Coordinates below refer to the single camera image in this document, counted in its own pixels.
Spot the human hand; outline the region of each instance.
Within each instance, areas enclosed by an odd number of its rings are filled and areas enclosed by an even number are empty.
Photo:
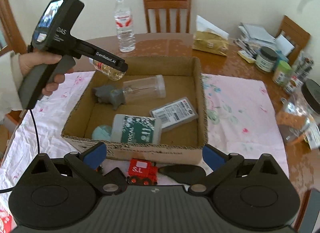
[[[55,55],[49,52],[32,52],[32,53],[26,53],[19,56],[19,66],[22,75],[25,77],[30,70],[37,65],[41,64],[56,64],[61,60],[62,56]],[[66,74],[73,73],[73,69],[70,69],[66,72]],[[50,96],[53,91],[56,91],[59,87],[59,84],[63,83],[65,80],[65,76],[62,74],[58,74],[54,77],[52,83],[49,83],[45,86],[45,88],[42,89],[42,94],[46,96]]]

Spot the white tissue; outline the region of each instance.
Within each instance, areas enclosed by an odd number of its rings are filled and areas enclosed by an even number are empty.
[[[284,56],[288,56],[290,52],[294,49],[292,45],[284,36],[281,34],[276,38],[276,45],[279,50],[281,50]]]
[[[229,38],[228,33],[223,31],[222,29],[219,29],[217,26],[213,25],[211,22],[205,20],[199,15],[197,15],[196,27],[197,27],[197,31],[211,32],[211,33],[217,34],[218,36],[222,37],[225,40],[228,40]]]

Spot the sleeve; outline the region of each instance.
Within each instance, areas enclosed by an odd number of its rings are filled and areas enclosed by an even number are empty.
[[[19,56],[11,51],[0,57],[0,120],[11,110],[22,109],[18,96],[18,88],[23,80]]]

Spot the blue gripper pad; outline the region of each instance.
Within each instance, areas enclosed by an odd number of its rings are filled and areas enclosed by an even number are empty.
[[[213,170],[220,168],[229,159],[228,155],[218,149],[206,144],[202,149],[202,158],[204,162]]]
[[[79,156],[80,160],[93,170],[97,169],[106,157],[107,146],[104,143],[97,143]]]

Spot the wooden door frame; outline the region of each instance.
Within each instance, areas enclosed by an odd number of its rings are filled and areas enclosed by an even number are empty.
[[[13,17],[8,0],[0,0],[0,20],[3,25],[3,35],[9,48],[15,53],[26,53],[26,44]]]

